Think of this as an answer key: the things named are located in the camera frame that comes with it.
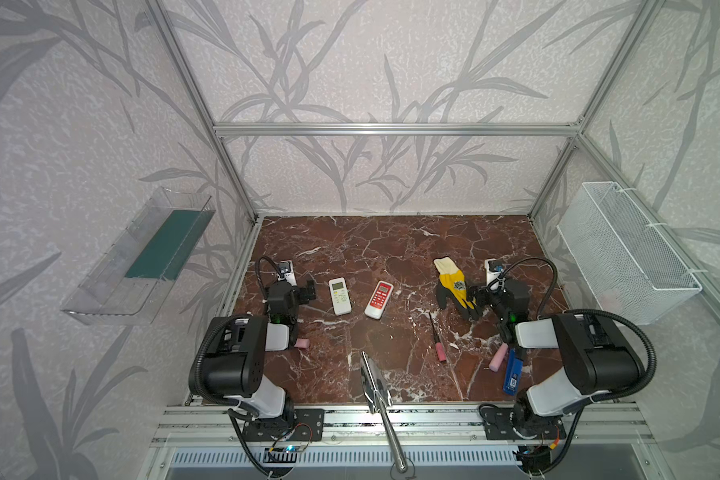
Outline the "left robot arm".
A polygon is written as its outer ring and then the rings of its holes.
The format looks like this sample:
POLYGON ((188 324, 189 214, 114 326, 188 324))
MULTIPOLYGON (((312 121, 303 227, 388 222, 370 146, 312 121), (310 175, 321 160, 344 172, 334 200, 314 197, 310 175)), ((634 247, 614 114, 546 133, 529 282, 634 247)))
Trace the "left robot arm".
POLYGON ((289 430, 296 422, 293 400, 265 376, 265 357, 309 347, 309 341, 298 336, 298 311, 317 297, 315 282, 299 287, 278 280, 265 293, 262 315, 238 313, 211 321, 188 385, 191 394, 226 406, 235 423, 289 430))

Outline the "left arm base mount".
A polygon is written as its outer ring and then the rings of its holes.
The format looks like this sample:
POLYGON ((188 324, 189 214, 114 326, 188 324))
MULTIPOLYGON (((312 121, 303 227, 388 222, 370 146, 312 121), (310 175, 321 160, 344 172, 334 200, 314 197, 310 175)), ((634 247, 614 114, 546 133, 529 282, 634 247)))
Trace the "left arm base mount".
POLYGON ((295 408, 271 419, 246 422, 243 438, 249 442, 274 441, 285 436, 296 441, 320 441, 325 426, 324 409, 295 408))

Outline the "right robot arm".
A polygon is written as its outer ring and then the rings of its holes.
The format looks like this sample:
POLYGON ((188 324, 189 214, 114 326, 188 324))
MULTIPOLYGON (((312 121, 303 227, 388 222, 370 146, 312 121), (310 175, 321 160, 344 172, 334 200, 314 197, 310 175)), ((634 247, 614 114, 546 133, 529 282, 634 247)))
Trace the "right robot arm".
POLYGON ((549 378, 516 393, 511 420, 517 428, 557 420, 586 406, 634 395, 654 378, 658 366, 648 336, 631 321, 599 309, 572 309, 530 320, 529 289, 519 281, 501 287, 497 279, 468 289, 478 307, 498 317, 508 348, 506 386, 529 350, 553 349, 562 367, 549 378))

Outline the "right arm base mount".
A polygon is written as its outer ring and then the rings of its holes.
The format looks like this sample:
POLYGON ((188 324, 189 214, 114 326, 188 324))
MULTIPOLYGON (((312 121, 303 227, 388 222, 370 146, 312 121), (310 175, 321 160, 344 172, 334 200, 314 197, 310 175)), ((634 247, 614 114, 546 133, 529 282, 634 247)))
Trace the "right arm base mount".
POLYGON ((556 443, 567 438, 561 416, 541 417, 522 408, 490 403, 480 404, 478 415, 487 440, 556 443))

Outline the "red white remote control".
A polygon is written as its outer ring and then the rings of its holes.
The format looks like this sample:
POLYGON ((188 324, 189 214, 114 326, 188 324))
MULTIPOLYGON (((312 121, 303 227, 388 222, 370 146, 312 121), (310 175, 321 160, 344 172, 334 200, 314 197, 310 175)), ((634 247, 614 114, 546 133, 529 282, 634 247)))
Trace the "red white remote control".
POLYGON ((379 281, 364 310, 364 314, 374 320, 380 320, 389 302, 394 287, 391 283, 379 281))

